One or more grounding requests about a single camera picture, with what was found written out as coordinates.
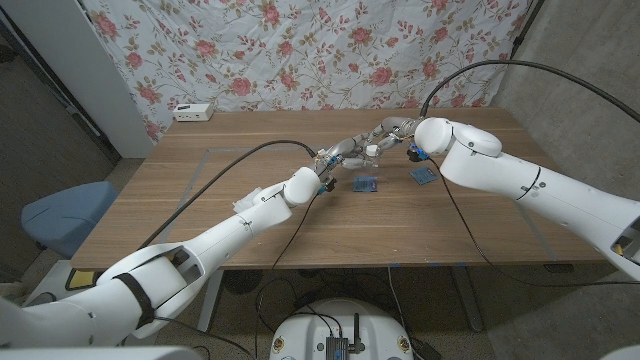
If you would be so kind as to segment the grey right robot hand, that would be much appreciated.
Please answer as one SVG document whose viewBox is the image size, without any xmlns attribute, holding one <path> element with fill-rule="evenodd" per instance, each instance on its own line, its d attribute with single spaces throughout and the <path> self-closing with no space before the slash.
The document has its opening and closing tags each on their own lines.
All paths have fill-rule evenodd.
<svg viewBox="0 0 640 360">
<path fill-rule="evenodd" d="M 387 117 L 369 133 L 365 140 L 365 153 L 379 156 L 404 140 L 411 139 L 420 124 L 419 119 Z"/>
</svg>

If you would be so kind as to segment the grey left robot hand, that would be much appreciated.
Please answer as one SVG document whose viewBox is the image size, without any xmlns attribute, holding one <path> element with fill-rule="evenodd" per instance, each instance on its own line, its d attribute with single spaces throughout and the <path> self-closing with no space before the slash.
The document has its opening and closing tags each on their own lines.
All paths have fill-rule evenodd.
<svg viewBox="0 0 640 360">
<path fill-rule="evenodd" d="M 320 149 L 313 165 L 320 181 L 327 181 L 331 177 L 332 170 L 337 166 L 348 170 L 377 169 L 379 167 L 378 157 L 365 153 L 365 140 L 368 135 L 368 133 L 361 133 L 340 141 L 328 150 Z"/>
</svg>

